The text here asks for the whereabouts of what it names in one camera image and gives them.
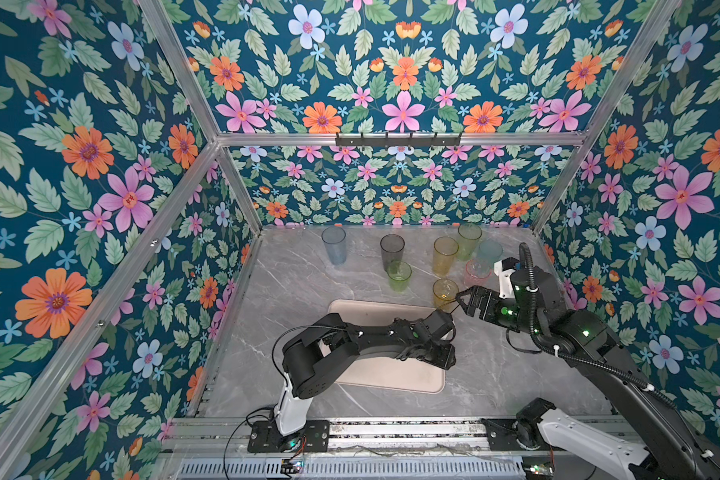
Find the grey tall glass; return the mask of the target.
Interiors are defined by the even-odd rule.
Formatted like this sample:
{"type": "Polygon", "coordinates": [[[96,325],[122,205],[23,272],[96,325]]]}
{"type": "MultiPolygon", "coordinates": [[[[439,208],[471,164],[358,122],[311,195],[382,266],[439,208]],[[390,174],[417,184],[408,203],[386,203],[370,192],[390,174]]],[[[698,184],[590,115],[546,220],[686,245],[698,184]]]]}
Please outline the grey tall glass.
{"type": "Polygon", "coordinates": [[[405,240],[397,234],[387,234],[380,239],[383,269],[387,271],[392,263],[403,258],[405,240]]]}

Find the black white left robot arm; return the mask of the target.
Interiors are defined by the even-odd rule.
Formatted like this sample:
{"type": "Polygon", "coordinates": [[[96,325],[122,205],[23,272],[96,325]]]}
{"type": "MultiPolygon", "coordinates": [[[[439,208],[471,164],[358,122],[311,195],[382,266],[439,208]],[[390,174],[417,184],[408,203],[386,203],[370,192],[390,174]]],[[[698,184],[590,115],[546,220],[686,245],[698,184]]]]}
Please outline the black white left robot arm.
{"type": "Polygon", "coordinates": [[[284,388],[273,419],[284,437],[305,428],[312,399],[357,361],[413,359],[444,371],[456,363],[455,347],[448,338],[455,332],[453,317],[441,310],[414,321],[396,318],[380,326],[347,323],[340,314],[329,313],[297,330],[299,334],[284,344],[282,360],[275,365],[284,388]]]}

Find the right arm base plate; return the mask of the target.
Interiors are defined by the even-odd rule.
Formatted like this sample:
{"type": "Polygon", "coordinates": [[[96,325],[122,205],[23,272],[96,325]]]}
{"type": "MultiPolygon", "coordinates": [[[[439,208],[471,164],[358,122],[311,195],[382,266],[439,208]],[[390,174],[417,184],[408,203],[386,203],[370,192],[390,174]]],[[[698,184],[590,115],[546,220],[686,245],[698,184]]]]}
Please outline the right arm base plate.
{"type": "Polygon", "coordinates": [[[516,418],[481,418],[480,423],[485,427],[487,441],[494,451],[561,451],[561,448],[548,444],[538,428],[528,421],[516,418]]]}

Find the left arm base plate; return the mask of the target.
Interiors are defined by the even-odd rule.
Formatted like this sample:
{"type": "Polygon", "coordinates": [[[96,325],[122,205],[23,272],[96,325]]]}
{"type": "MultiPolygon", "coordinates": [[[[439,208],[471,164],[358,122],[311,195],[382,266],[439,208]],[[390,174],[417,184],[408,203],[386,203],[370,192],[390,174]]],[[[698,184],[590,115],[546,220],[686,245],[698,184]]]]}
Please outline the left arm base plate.
{"type": "Polygon", "coordinates": [[[256,421],[249,436],[249,453],[325,453],[328,450],[330,422],[308,420],[303,429],[283,435],[274,420],[256,421]]]}

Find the yellow tall glass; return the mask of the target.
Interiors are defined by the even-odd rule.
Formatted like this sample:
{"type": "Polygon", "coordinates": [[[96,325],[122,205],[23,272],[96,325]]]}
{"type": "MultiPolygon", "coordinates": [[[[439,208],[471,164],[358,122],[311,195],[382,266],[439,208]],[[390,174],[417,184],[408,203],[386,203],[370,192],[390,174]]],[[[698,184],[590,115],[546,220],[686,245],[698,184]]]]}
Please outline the yellow tall glass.
{"type": "Polygon", "coordinates": [[[438,237],[433,243],[432,271],[438,277],[446,277],[459,251],[458,242],[448,236],[438,237]]]}

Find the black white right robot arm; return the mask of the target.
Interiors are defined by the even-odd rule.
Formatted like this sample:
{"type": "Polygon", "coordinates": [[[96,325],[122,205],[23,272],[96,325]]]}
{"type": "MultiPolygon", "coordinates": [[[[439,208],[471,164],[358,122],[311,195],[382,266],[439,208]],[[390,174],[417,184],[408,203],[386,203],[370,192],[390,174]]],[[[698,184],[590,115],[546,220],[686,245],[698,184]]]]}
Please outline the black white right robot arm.
{"type": "Polygon", "coordinates": [[[627,442],[536,398],[516,415],[519,445],[557,447],[618,479],[720,479],[720,448],[691,427],[637,366],[618,335],[589,310],[569,308],[554,278],[522,243],[498,291],[471,286],[455,300],[470,317],[529,335],[533,353],[564,361],[593,384],[638,436],[627,442]]]}

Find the blue tall glass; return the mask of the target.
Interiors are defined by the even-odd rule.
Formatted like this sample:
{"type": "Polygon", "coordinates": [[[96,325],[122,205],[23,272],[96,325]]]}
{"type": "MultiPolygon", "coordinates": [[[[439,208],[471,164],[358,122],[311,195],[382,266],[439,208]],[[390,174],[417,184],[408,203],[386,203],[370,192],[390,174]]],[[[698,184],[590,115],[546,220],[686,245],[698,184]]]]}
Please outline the blue tall glass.
{"type": "Polygon", "coordinates": [[[346,262],[346,231],[339,226],[327,227],[321,234],[326,253],[333,265],[342,265],[346,262]]]}

